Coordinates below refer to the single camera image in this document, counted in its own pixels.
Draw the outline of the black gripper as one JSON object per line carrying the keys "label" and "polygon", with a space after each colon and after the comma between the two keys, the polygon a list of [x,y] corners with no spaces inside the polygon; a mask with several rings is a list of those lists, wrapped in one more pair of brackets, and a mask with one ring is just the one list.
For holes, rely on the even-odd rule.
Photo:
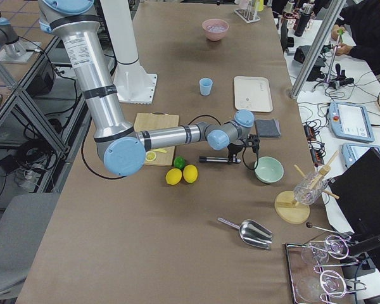
{"label": "black gripper", "polygon": [[239,163],[239,158],[237,154],[241,152],[244,148],[244,143],[230,143],[227,146],[228,155],[229,155],[229,163]]}

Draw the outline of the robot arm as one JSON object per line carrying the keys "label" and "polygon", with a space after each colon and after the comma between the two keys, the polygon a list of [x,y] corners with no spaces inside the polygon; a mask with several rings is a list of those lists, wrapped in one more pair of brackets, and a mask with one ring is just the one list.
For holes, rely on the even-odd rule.
{"label": "robot arm", "polygon": [[0,61],[3,63],[26,64],[32,53],[27,51],[9,20],[0,17]]}
{"label": "robot arm", "polygon": [[129,5],[126,1],[102,4],[117,69],[110,72],[98,38],[99,18],[92,1],[40,1],[40,25],[64,44],[80,84],[96,131],[97,152],[107,170],[120,176],[136,173],[155,148],[206,141],[215,150],[249,137],[255,117],[239,110],[223,125],[196,123],[159,130],[135,131],[120,103],[149,103],[156,86],[139,62]]}

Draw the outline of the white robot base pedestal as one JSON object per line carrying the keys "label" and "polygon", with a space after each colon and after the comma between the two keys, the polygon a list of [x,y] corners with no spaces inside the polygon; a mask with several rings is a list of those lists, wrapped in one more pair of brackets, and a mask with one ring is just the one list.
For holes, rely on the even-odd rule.
{"label": "white robot base pedestal", "polygon": [[119,101],[150,105],[157,75],[145,71],[139,61],[132,18],[127,1],[101,1],[113,52],[117,61],[113,83]]}

